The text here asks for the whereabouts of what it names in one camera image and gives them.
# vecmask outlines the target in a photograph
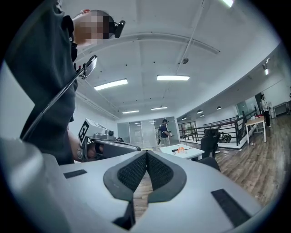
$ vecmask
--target wooden floor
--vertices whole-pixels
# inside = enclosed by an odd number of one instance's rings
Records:
[[[250,144],[240,150],[219,148],[216,155],[221,172],[239,184],[265,206],[280,191],[291,165],[291,116],[282,115],[271,120],[271,128],[263,134],[253,134]],[[200,148],[194,143],[185,144]],[[135,217],[138,220],[147,208],[147,197],[152,192],[148,173],[134,193]]]

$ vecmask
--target man in black shirt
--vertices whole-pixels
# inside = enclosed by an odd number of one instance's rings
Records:
[[[5,60],[16,80],[34,102],[22,135],[44,107],[75,76],[77,47],[112,36],[114,21],[103,11],[83,10],[75,19],[64,17],[56,1],[46,0],[29,16],[12,40]],[[27,140],[41,152],[52,154],[58,164],[78,159],[79,141],[69,131],[75,110],[77,81],[43,116]],[[88,156],[102,152],[90,144]]]
[[[168,124],[168,121],[166,119],[164,119],[163,122],[162,122],[162,125],[160,127],[161,144],[164,147],[168,147],[170,145],[168,136],[170,136],[170,137],[172,136],[172,134],[168,132],[168,129],[167,129],[167,126],[166,126],[167,124]]]

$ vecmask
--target fluorescent light panel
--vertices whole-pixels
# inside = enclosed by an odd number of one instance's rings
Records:
[[[176,81],[187,81],[189,76],[179,76],[179,75],[158,75],[157,80],[176,80]]]
[[[223,0],[229,7],[232,6],[233,0]]]
[[[166,109],[168,107],[157,107],[157,108],[152,108],[152,110],[159,110],[159,109]]]
[[[134,112],[139,112],[139,110],[135,110],[135,111],[124,111],[123,114],[134,113]]]
[[[95,86],[94,89],[96,91],[105,89],[105,88],[109,88],[109,87],[113,87],[113,86],[119,86],[119,85],[123,85],[123,84],[127,84],[127,79],[122,79],[122,80],[118,80],[118,81],[114,81],[114,82],[109,82],[100,86]]]

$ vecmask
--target metal railing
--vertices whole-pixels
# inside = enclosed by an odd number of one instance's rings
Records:
[[[245,123],[257,115],[257,110],[245,114],[242,112],[242,117],[235,116],[223,121],[212,122],[209,124],[204,124],[203,127],[190,127],[188,129],[183,129],[183,124],[179,128],[180,138],[184,140],[193,140],[195,142],[201,141],[205,135],[206,129],[215,129],[221,133],[219,143],[235,143],[237,146],[240,144],[242,138],[246,135]]]

